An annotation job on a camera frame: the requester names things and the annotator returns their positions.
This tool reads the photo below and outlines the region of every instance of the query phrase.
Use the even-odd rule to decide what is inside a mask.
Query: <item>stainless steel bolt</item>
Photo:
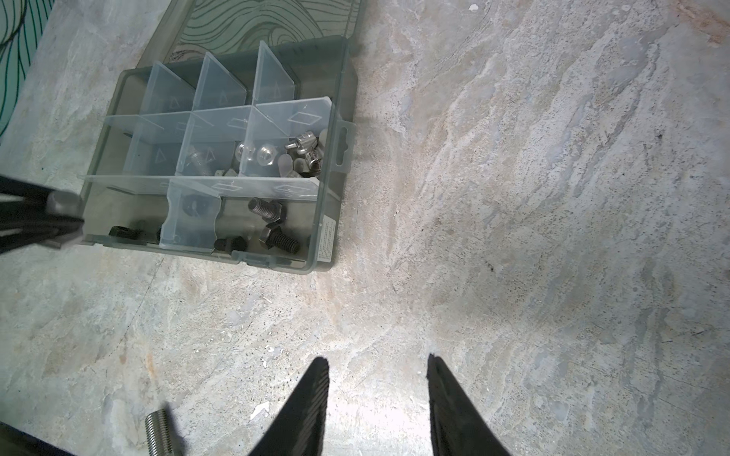
[[[266,223],[284,223],[286,220],[286,206],[279,201],[269,203],[261,198],[251,198],[251,201],[248,201],[248,209],[260,215]]]

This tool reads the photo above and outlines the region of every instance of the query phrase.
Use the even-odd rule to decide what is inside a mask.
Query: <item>threaded rod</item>
[[[269,219],[276,217],[277,213],[277,207],[274,204],[261,198],[252,198],[251,201],[248,201],[248,209],[256,215]]]
[[[147,432],[147,448],[150,456],[172,456],[172,438],[170,437],[170,426],[167,413],[158,410],[150,413],[145,418],[145,431]]]

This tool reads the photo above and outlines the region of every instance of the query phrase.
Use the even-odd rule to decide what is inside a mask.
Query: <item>marble surface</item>
[[[4,173],[80,189],[165,3],[56,2]],[[186,454],[246,454],[323,355],[325,454],[427,455],[433,352],[516,455],[728,454],[729,21],[715,0],[370,1],[335,267],[4,255],[0,420],[143,455],[167,402]]]

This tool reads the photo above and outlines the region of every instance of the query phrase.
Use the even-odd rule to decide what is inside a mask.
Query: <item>metal nut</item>
[[[317,146],[317,137],[311,131],[305,131],[296,137],[299,146],[307,150],[312,150]]]

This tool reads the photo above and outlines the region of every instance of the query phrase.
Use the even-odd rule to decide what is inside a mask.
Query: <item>clear plastic nut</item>
[[[276,147],[272,144],[264,144],[256,153],[256,161],[261,166],[270,166],[274,164],[274,160],[278,155]]]

